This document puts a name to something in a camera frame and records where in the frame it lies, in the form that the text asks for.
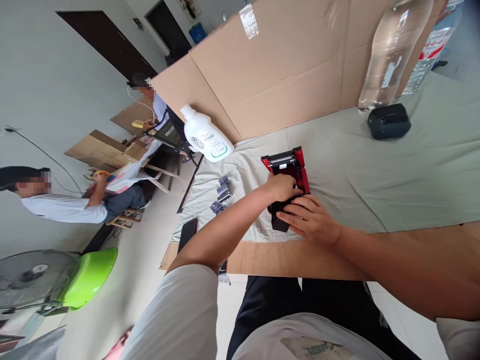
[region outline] doorway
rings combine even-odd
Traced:
[[[155,69],[103,11],[57,11],[82,38],[129,81],[135,73],[153,79]]]
[[[166,58],[169,66],[188,54],[192,46],[164,0],[155,5],[145,19],[170,50]]]

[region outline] gray sleeve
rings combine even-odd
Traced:
[[[439,317],[436,328],[449,360],[480,359],[480,321]]]
[[[214,360],[218,286],[217,275],[203,265],[185,265],[165,275],[121,360]]]

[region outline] blue container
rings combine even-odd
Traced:
[[[190,34],[195,44],[198,44],[199,42],[201,42],[203,39],[207,37],[207,34],[205,33],[205,30],[202,27],[201,23],[193,25],[191,29],[188,31],[188,33]]]

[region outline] bottle cap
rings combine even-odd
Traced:
[[[192,109],[192,107],[190,105],[184,105],[181,109],[180,109],[180,112],[183,114],[183,116],[185,117],[185,119],[190,120],[192,119],[196,114],[197,112],[195,110]]]

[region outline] receipt printer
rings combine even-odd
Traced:
[[[374,139],[401,138],[412,124],[405,107],[398,103],[377,107],[368,116],[368,126]]]
[[[291,151],[281,152],[276,155],[267,155],[261,157],[261,162],[269,172],[277,174],[287,174],[296,180],[296,184],[305,194],[310,194],[309,180],[305,171],[304,154],[302,147],[295,147]],[[299,196],[289,198],[287,201],[275,201],[268,206],[271,214],[271,227],[274,230],[286,233],[289,224],[277,217],[277,212],[285,212],[284,207]]]

